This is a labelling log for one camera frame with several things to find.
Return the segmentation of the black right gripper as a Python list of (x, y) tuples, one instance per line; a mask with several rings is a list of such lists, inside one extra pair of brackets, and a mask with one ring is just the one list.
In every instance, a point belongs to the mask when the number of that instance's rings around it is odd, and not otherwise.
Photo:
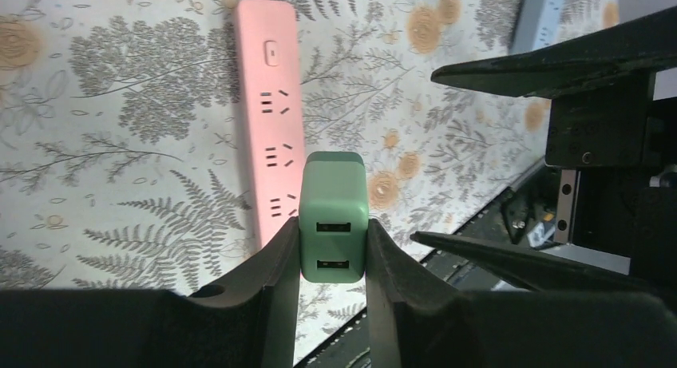
[(531, 291), (658, 295), (650, 283), (675, 289), (676, 100), (653, 98), (654, 73), (675, 66), (672, 6), (543, 49), (445, 65), (430, 76), (458, 89), (555, 98), (545, 154), (560, 170), (554, 239), (626, 257), (635, 278), (513, 244), (428, 231), (410, 238)]

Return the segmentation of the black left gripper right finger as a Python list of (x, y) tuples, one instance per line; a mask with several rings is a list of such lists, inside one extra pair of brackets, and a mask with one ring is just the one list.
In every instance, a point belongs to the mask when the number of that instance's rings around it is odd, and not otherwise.
[(366, 304), (374, 367), (472, 367), (469, 296), (407, 255), (377, 221), (366, 243)]

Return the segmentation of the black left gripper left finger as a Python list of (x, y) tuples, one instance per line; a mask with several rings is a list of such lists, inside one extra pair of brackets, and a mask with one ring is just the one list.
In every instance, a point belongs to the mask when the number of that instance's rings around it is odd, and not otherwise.
[(299, 220), (226, 275), (189, 296), (190, 367), (291, 367), (300, 283)]

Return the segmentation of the light green USB charger plug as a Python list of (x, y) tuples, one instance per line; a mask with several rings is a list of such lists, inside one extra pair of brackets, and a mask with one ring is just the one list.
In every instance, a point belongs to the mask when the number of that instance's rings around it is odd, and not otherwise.
[(299, 202), (300, 263), (311, 283), (356, 283), (365, 273), (366, 168), (356, 152), (313, 152)]

